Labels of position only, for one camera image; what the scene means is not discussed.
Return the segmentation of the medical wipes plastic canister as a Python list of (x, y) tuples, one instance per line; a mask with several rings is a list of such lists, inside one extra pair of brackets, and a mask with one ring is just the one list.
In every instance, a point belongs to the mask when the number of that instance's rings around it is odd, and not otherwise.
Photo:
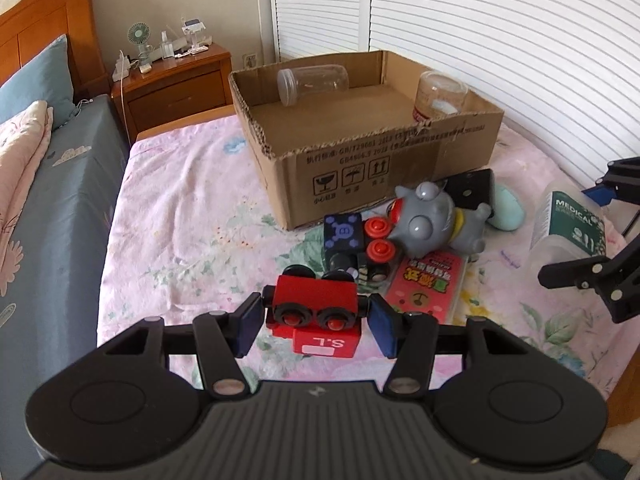
[(551, 182), (536, 208), (527, 270), (605, 255), (601, 207), (573, 185)]

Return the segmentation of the pink red book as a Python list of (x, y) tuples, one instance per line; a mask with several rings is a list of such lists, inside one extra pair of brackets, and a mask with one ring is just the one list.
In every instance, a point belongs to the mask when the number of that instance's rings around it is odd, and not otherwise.
[(468, 258), (435, 250), (421, 259), (402, 258), (384, 295), (399, 312), (422, 312), (448, 324), (454, 318)]

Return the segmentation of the red toy cube robot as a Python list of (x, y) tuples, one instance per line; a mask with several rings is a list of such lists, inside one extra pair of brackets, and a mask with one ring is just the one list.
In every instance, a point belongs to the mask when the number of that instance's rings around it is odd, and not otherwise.
[(302, 264), (287, 266), (262, 290), (271, 335), (291, 341), (304, 356), (351, 359), (359, 346), (369, 299), (345, 271), (319, 276)]

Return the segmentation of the black toy cube robot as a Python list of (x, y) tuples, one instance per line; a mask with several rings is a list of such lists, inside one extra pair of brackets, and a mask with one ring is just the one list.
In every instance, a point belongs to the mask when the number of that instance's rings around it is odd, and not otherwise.
[(398, 249), (390, 240), (393, 223), (386, 217), (363, 219), (360, 212), (323, 218), (322, 254), (327, 271), (349, 273), (361, 285), (385, 281)]

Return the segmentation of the grey elephant toy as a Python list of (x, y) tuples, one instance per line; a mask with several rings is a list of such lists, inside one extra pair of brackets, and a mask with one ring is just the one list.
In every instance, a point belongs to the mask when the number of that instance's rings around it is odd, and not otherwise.
[(408, 258), (421, 259), (442, 248), (470, 256), (485, 250), (484, 229), (491, 206), (457, 207), (436, 183), (424, 181), (416, 188), (397, 185), (388, 215), (393, 225), (388, 239)]

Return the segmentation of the teal oval object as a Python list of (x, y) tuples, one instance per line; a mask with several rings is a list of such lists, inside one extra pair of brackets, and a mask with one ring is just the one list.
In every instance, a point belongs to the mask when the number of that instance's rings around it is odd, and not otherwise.
[(510, 188), (497, 183), (494, 187), (492, 216), (487, 222), (495, 229), (513, 232), (525, 222), (526, 210)]

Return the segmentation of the pink floral cloth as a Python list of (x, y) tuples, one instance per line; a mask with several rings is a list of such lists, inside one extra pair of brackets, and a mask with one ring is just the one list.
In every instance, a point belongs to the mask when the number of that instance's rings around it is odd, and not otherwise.
[[(533, 228), (487, 229), (449, 321), (486, 316), (610, 394), (639, 344), (590, 290), (541, 287), (529, 270)], [(239, 121), (227, 117), (134, 144), (108, 238), (98, 338), (148, 316), (186, 324), (235, 309), (292, 263), (324, 269), (318, 226), (273, 217)]]

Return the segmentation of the black rectangular case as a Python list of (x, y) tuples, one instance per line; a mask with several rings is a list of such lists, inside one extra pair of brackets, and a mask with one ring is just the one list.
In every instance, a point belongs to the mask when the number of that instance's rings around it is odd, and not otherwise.
[(459, 208), (475, 210), (480, 204), (494, 208), (495, 178), (490, 168), (462, 172), (449, 177), (442, 189)]

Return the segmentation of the cardboard box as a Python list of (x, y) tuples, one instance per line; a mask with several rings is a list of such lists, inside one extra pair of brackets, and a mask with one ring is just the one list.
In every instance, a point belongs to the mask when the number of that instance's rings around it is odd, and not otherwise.
[[(330, 64), (346, 68), (348, 90), (281, 103), (280, 70)], [(397, 53), (372, 51), (230, 74), (235, 113), (282, 228), (389, 200), (398, 185), (413, 188), (488, 164), (502, 109), (469, 92), (461, 113), (416, 122), (414, 98), (426, 70)]]

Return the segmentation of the wooden nightstand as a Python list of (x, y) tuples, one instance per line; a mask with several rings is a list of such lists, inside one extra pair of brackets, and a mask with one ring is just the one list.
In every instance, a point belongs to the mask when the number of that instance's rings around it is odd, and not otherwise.
[(130, 70), (114, 82), (111, 93), (129, 141), (168, 122), (230, 105), (231, 69), (231, 53), (212, 44), (196, 55), (158, 60), (146, 74)]

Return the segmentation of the clear plastic jar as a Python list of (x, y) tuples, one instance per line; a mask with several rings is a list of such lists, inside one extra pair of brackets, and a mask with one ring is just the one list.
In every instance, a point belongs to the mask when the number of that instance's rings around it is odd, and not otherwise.
[(277, 84), (282, 105), (294, 106), (307, 96), (348, 90), (349, 76), (337, 64), (282, 68)]

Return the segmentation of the white power strip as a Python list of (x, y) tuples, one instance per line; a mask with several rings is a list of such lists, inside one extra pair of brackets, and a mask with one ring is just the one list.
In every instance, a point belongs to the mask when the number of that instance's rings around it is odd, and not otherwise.
[(115, 67), (112, 73), (112, 79), (114, 82), (123, 81), (126, 77), (129, 76), (130, 70), (130, 61), (127, 55), (124, 55), (124, 52), (119, 51), (119, 57), (116, 60)]

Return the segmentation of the blue pillow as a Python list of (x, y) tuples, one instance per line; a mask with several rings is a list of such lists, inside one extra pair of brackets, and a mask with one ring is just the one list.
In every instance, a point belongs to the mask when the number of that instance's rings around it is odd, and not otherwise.
[(0, 116), (5, 122), (32, 102), (46, 101), (53, 108), (53, 127), (74, 114), (74, 87), (67, 57), (67, 36), (58, 36), (1, 86)]

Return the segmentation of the white box on nightstand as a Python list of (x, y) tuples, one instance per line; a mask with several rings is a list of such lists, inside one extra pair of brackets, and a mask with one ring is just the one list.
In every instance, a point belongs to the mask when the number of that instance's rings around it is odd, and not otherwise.
[(188, 40), (188, 44), (197, 46), (202, 41), (206, 26), (199, 18), (189, 18), (182, 22), (181, 29), (186, 40)]

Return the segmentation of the small green desk fan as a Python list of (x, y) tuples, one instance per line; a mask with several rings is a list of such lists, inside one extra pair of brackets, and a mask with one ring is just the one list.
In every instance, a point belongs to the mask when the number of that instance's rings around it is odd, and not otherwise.
[(150, 28), (143, 22), (134, 23), (127, 32), (130, 44), (134, 44), (138, 49), (138, 67), (142, 74), (146, 74), (151, 70), (149, 36)]

